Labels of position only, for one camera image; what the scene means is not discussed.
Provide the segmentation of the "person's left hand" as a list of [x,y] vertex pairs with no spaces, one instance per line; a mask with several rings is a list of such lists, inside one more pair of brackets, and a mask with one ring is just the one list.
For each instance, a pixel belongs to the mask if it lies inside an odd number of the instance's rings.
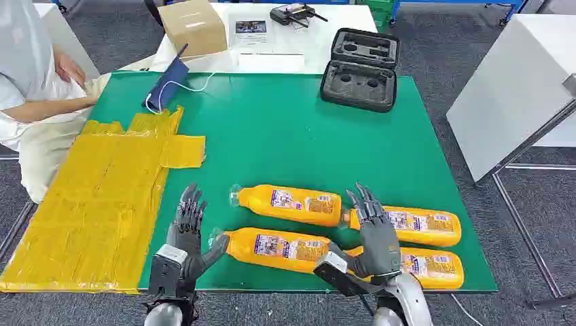
[[75,81],[85,89],[86,74],[82,68],[67,54],[53,47],[54,68],[56,74],[65,82]]

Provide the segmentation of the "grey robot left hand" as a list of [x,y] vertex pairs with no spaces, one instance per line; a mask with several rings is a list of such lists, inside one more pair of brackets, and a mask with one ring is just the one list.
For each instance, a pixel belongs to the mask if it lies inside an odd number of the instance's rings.
[[180,197],[175,219],[171,223],[166,243],[187,253],[179,280],[177,295],[193,293],[196,279],[215,264],[226,252],[230,237],[218,235],[206,253],[201,253],[201,223],[207,202],[200,199],[201,190],[195,183],[189,184]]

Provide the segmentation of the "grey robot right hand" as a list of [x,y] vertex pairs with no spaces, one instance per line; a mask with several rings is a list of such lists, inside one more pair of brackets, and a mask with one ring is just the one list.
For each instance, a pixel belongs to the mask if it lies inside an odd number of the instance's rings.
[[352,256],[330,242],[328,249],[342,258],[354,276],[363,279],[374,277],[376,284],[385,283],[401,273],[399,241],[393,224],[383,206],[370,190],[355,183],[360,196],[350,190],[351,199],[360,223],[359,234],[363,252]]

